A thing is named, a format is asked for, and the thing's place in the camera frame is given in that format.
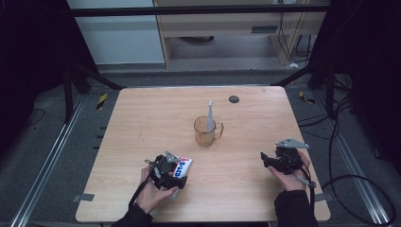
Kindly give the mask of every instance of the cable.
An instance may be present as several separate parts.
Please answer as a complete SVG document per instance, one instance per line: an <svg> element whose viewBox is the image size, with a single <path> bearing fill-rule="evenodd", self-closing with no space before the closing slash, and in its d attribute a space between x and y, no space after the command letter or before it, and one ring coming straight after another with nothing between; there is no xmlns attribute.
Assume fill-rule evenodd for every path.
<svg viewBox="0 0 401 227"><path fill-rule="evenodd" d="M327 115L327 116L325 116L324 118L321 118L321 119L319 119L319 120L317 120L317 121L315 121L315 122L312 122L312 123L309 123L309 124L305 124L305 125L300 125L300 126L298 126L298 127L308 127L308 126L314 126L314 125L317 125L317 124L319 124L319 123L321 123L322 121L324 121L325 119L327 119L329 116Z"/></svg>
<svg viewBox="0 0 401 227"><path fill-rule="evenodd" d="M299 121L297 121L297 122L300 123L300 122L303 122L303 121L306 121L306 120L310 120L310 119L316 118L316 117L318 117L318 116L323 116L323 115L326 116L327 114L326 114L326 113L322 113L322 114L319 114L319 115L310 116L310 117L308 117L308 118L299 120Z"/></svg>
<svg viewBox="0 0 401 227"><path fill-rule="evenodd" d="M154 169L154 163L149 162L149 164L151 165L151 169L149 171L149 174L147 175L147 177L145 178L145 180L143 182L141 182L141 184L139 184L138 188L136 188L135 193L133 193L133 196L130 200L130 203L128 204L128 208L130 209L131 206L133 206L133 204L136 201L136 198L138 198L139 194L142 192L142 190L144 190L145 186L151 182L150 178L150 174L153 172Z"/></svg>
<svg viewBox="0 0 401 227"><path fill-rule="evenodd" d="M315 136L315 137L320 138L320 139L323 139L323 140L330 140L330 138L325 138L325 137L319 136L319 135L317 135L317 134L313 134L313 133L311 133L311 132L309 132L309 131L301 131L301 132L306 133L306 134L310 134L310 135L312 135L312 136Z"/></svg>
<svg viewBox="0 0 401 227"><path fill-rule="evenodd" d="M307 48L306 48L306 51L299 51L298 50L298 46L300 45L300 42L301 42L301 40L302 40L302 38L303 38L303 36L302 35L300 35L300 38L298 39L298 42L297 42L297 45L295 46L295 53L297 54L297 56L299 56L299 57L304 57L304 58L306 58L305 59L305 62L307 62L307 60L309 60L309 55L310 55L310 44L311 44L311 37L312 37L312 35L309 35L309 39L308 39L308 42L307 42Z"/></svg>
<svg viewBox="0 0 401 227"><path fill-rule="evenodd" d="M315 213L315 187L316 183L312 182L312 177L310 176L310 171L309 168L303 163L303 166L306 168L306 171L303 168L300 168L301 171L304 173L306 176L307 181L309 182L309 190L310 190L310 211L312 213Z"/></svg>
<svg viewBox="0 0 401 227"><path fill-rule="evenodd" d="M284 4L283 0L278 0L278 4ZM279 27L279 30L278 30L278 43L280 44L281 49L283 50L284 54L286 55L287 60L292 62L292 63L299 63L299 62L302 62L302 61L307 62L308 58L306 58L305 60L296 60L296 59L291 57L291 53L289 51L286 35L284 34L284 30L283 30L283 21L284 21L284 12L280 12L280 27ZM295 29L298 28L298 26L300 24L300 21L301 20L298 21L297 26L295 27ZM286 45L287 50L283 47L283 44L281 43L281 39L280 39L281 35L283 36L283 40L284 40L284 43Z"/></svg>
<svg viewBox="0 0 401 227"><path fill-rule="evenodd" d="M39 120L37 120L37 121L35 121L35 122L33 122L33 123L26 124L26 125L24 125L24 127L33 126L33 125L37 124L38 122L40 122L40 121L44 118L44 110L39 109L39 108L35 108L35 109L33 109L33 110L34 110L34 111L40 111L40 112L42 112L42 116L39 118Z"/></svg>
<svg viewBox="0 0 401 227"><path fill-rule="evenodd" d="M373 226L387 226L387 225L390 225L391 223L393 223L393 222L395 221L396 209L395 209L394 204L391 202L389 196L386 194L386 192L385 192L383 189L381 189L381 188L380 188L376 183L374 183L373 181L371 181L371 180L369 180L369 179L367 179L367 178L358 176L358 175L350 175L350 174L348 174L348 175L339 176L339 177L337 177L337 178L333 178L333 172L332 172L332 147L333 147L333 141L334 141L334 137L335 137L335 131L337 130L337 128L339 128L338 114L340 113L341 108L343 108L342 105L348 103L348 101L349 101L348 98L343 99L343 100L339 103L339 105L338 105L338 107L336 108L336 111L335 111L335 118L334 118L335 124L334 124L333 133L332 133L331 138L330 138L329 150L328 150L328 151L329 151L329 153L328 153L328 159L329 159L329 164L328 164L328 167L329 167L329 182L328 182L328 183L325 183L325 184L322 186L322 188L325 188L326 186L331 185L331 189L332 189L332 191L333 191L333 195L334 195L334 197L336 198L336 200L339 202L340 206L341 206L345 211L347 211L349 214L351 214L354 218L360 220L361 222L363 222L363 223L365 223L365 224L369 224L369 225L373 225ZM337 194L337 191L336 191L336 188L335 188L333 182L338 181L338 180L340 180L340 179L349 178L349 177L356 177L356 178L363 179L363 180L365 180L365 181L370 182L372 185L375 186L375 188L386 198L386 200L389 202L390 206L392 207L392 218L390 219L390 221L388 221L388 222L386 222L386 223L377 224L377 223L371 222L371 221L369 221L369 220L367 220L367 219L361 218L360 216L358 216L357 214L355 214L354 212L352 212L348 207L346 207L346 205L340 200L340 197L339 197L338 194Z"/></svg>

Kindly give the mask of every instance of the gray floor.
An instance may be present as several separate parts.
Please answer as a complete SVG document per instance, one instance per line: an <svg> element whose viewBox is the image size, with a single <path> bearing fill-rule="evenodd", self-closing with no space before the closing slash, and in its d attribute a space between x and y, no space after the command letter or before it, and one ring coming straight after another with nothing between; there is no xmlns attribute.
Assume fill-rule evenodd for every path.
<svg viewBox="0 0 401 227"><path fill-rule="evenodd" d="M134 73L105 73L104 77L121 85L141 86L188 86L188 85L268 85L279 81L296 71L289 65L281 65L275 58L270 41L265 36L253 37L215 37L209 43L189 43L181 39L175 41L171 66L168 69L141 69ZM305 43L299 49L305 49ZM324 88L309 93L305 86L308 76L290 84L286 91L297 120L323 114L320 104L310 104L299 98L303 90L316 100L324 94ZM107 126L118 91L105 87L89 79L93 89L89 95L78 95L75 100L84 98L73 130L62 149L62 153L52 169L52 173L33 210L30 226L83 226L75 219L78 203L73 201L76 194L83 192L92 165L100 146L103 128ZM101 111L96 104L102 94L108 94ZM340 100L343 93L336 93ZM10 148L11 155L0 165L0 226L8 226L26 195L49 151L57 139L64 118L63 89L56 87L38 96L35 108L20 137ZM360 166L364 175L380 185L399 209L401 200L401 177L386 160L376 159L374 148L357 118L346 109L339 117L340 136ZM303 125L313 122L321 116L300 122ZM305 141L310 145L308 150L321 183L328 182L328 149L331 129L329 121L312 127L301 127ZM335 144L332 151L333 176L349 173L349 166L344 161L340 146ZM360 196L356 181L347 179L335 183L337 193L346 206L363 218L372 221L366 208L365 200ZM326 195L332 195L330 188L324 189ZM392 210L379 193L376 193L387 215ZM366 226L353 218L336 200L328 201L331 219L321 226ZM267 223L197 223L192 226L267 226ZM401 226L398 219L393 226Z"/></svg>

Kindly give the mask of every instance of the black cable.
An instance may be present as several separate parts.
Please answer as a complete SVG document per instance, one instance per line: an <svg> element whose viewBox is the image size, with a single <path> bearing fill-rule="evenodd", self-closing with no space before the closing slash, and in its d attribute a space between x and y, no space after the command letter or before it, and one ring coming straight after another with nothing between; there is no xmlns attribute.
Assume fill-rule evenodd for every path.
<svg viewBox="0 0 401 227"><path fill-rule="evenodd" d="M130 209L131 206L133 206L133 204L136 201L136 198L138 198L139 194L142 192L142 190L144 190L144 188L147 185L147 183L151 182L151 179L149 179L149 178L150 178L150 174L153 172L154 164L153 163L150 163L150 164L151 164L151 169L149 171L149 174L147 175L145 180L143 182L141 182L141 184L139 184L138 188L136 188L135 193L133 193L133 196L132 196L132 198L130 200L130 203L128 204L128 208L129 209Z"/></svg>
<svg viewBox="0 0 401 227"><path fill-rule="evenodd" d="M330 117L330 116L327 115L327 116L325 116L324 118L321 118L321 119L319 119L319 120L317 120L317 121L315 121L315 122L312 122L312 123L309 123L309 124L304 124L304 125L299 125L298 127L301 128L301 127L314 126L314 125L317 125L317 124L321 123L322 121L324 121L324 120L327 119L328 117Z"/></svg>
<svg viewBox="0 0 401 227"><path fill-rule="evenodd" d="M316 117L319 117L319 116L326 116L326 115L327 115L326 113L322 113L322 114L319 114L319 115L307 117L307 118L299 120L297 122L300 123L300 122L303 122L303 121L306 121L306 120L310 120L310 119L313 119L313 118L316 118Z"/></svg>
<svg viewBox="0 0 401 227"><path fill-rule="evenodd" d="M303 168L300 168L301 171L304 173L304 175L306 176L306 179L309 183L313 183L314 185L316 185L314 182L312 182L312 177L310 176L310 172L309 172L309 168L303 164L303 166L306 168L306 171ZM309 190L310 190L310 211L312 213L315 213L315 186L308 186Z"/></svg>
<svg viewBox="0 0 401 227"><path fill-rule="evenodd" d="M310 58L310 38L312 37L312 35L309 35L309 40L307 42L307 49L306 49L306 59L305 59L305 66L307 66L307 61Z"/></svg>
<svg viewBox="0 0 401 227"><path fill-rule="evenodd" d="M297 56L303 57L303 58L307 57L307 59L305 60L306 62L307 62L307 60L308 60L308 58L309 58L309 55L310 55L310 44L311 44L311 41L310 41L310 40L311 40L311 36L312 36L312 35L309 35L309 39L308 39L308 42L307 42L306 51L300 51L300 50L298 50L298 46L300 45L301 40L302 40L302 38L303 38L302 35L300 35L300 38L298 39L297 45L295 46L295 53L297 54Z"/></svg>
<svg viewBox="0 0 401 227"><path fill-rule="evenodd" d="M342 101L341 101L341 103L339 103L339 105L338 105L338 107L336 108L336 111L335 111L335 118L334 118L335 125L334 125L333 133L331 135L330 142L329 142L329 150L328 150L329 151L329 153L328 153L328 159L329 159L329 163L328 163L328 167L329 167L329 182L325 183L322 188L325 188L326 186L331 185L331 189L333 191L333 195L336 198L336 200L338 201L338 203L340 204L340 206L345 211L347 211L349 214L351 214L354 218L360 220L361 222L363 222L365 224L373 225L373 226L387 226L387 225L390 225L391 223L393 223L395 221L396 209L395 209L395 206L393 205L393 203L391 202L389 196L386 194L386 192L383 189L381 189L376 183L374 183L371 180L366 179L364 177L361 177L361 176L358 176L358 175L350 175L350 174L339 176L337 178L333 178L333 172L332 172L332 147L333 147L333 141L334 141L334 137L335 137L335 131L337 130L337 128L339 128L338 114L339 114L341 108L343 108L342 105L348 103L349 99L344 99ZM386 198L386 200L389 202L390 206L392 207L392 218L390 219L390 221L385 222L385 223L381 223L381 224L377 224L377 223L371 222L371 221L369 221L367 219L361 218L360 216L358 216L357 214L352 212L348 207L346 207L346 205L340 200L340 197L337 194L337 191L336 191L336 188L335 188L333 182L335 182L337 180L340 180L340 179L343 179L343 178L348 178L348 177L356 177L356 178L360 178L360 179L363 179L365 181L368 181L372 185L374 185L375 188L378 191L380 191L382 193L382 195Z"/></svg>
<svg viewBox="0 0 401 227"><path fill-rule="evenodd" d="M24 125L24 127L33 126L33 125L37 124L38 122L40 122L42 119L44 119L44 110L39 109L39 108L35 108L35 109L33 109L33 110L34 110L34 111L40 111L40 112L42 112L42 116L41 116L38 120L36 120L35 122L33 122L33 123L28 123L28 124Z"/></svg>
<svg viewBox="0 0 401 227"><path fill-rule="evenodd" d="M309 132L309 131L302 131L302 130L301 130L301 132L310 134L310 135L312 135L312 136L315 136L315 137L320 138L320 139L323 139L323 140L330 140L330 138L325 138L325 137L319 136L319 135L317 135L317 134L311 133L311 132Z"/></svg>
<svg viewBox="0 0 401 227"><path fill-rule="evenodd" d="M327 43L319 51L315 51L312 53L313 55L311 55L311 59L314 61L309 60L308 67L301 69L299 72L296 72L295 74L289 76L286 79L282 79L279 82L273 83L272 86L286 86L289 83L291 83L292 81L294 81L295 79L299 78L300 76L302 76L306 73L310 73L311 71L315 71L316 68L323 62L325 62L325 63L330 62L332 60L332 58L335 57L333 54L330 54L330 53L335 53L334 50L336 48L336 42L338 41L339 35L343 32L343 30L350 23L350 21L355 17L355 15L357 14L357 11L360 8L360 6L362 5L363 1L364 0L360 0L357 3L357 6L355 7L354 11L345 20L345 22L342 25L340 25L340 28L337 29L337 31L334 33L334 35L330 37L330 40L328 40Z"/></svg>
<svg viewBox="0 0 401 227"><path fill-rule="evenodd" d="M279 4L284 4L284 2L280 1L280 0L278 1L278 3ZM299 63L299 62L302 62L302 61L307 61L307 60L296 60L296 59L293 59L291 57L291 53L289 51L286 35L284 34L284 30L283 30L283 21L284 21L284 12L280 12L280 27L278 29L278 37L277 37L277 39L278 39L278 43L281 46L281 49L283 50L284 54L286 55L287 60L292 62L292 63ZM280 39L281 34L283 34L283 39L284 39L284 43L286 44L287 50L283 47L283 44L281 43L281 39Z"/></svg>

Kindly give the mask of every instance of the cabinet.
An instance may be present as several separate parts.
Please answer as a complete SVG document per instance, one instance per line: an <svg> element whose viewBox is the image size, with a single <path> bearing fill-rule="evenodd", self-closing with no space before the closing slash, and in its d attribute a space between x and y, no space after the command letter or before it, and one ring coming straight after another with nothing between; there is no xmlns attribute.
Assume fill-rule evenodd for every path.
<svg viewBox="0 0 401 227"><path fill-rule="evenodd" d="M155 7L270 5L273 0L153 0ZM327 3L328 0L296 0L296 4ZM162 48L166 65L175 37L204 37L217 35L244 35L266 33L270 37L282 64L288 62L280 45L286 38L291 51L299 35L318 34L325 12L232 13L196 15L159 15ZM279 36L280 27L285 34Z"/></svg>
<svg viewBox="0 0 401 227"><path fill-rule="evenodd" d="M153 7L151 0L67 0L71 9ZM154 15L76 18L99 69L138 63L164 64Z"/></svg>

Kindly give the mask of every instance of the wrist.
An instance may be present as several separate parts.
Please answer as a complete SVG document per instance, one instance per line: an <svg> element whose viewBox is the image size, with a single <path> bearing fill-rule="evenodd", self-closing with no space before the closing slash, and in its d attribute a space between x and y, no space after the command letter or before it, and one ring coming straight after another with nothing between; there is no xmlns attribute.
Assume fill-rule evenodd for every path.
<svg viewBox="0 0 401 227"><path fill-rule="evenodd" d="M151 209L142 204L142 202L136 202L136 205L147 215L151 212Z"/></svg>
<svg viewBox="0 0 401 227"><path fill-rule="evenodd" d="M286 191L306 190L304 185L291 185L286 186Z"/></svg>

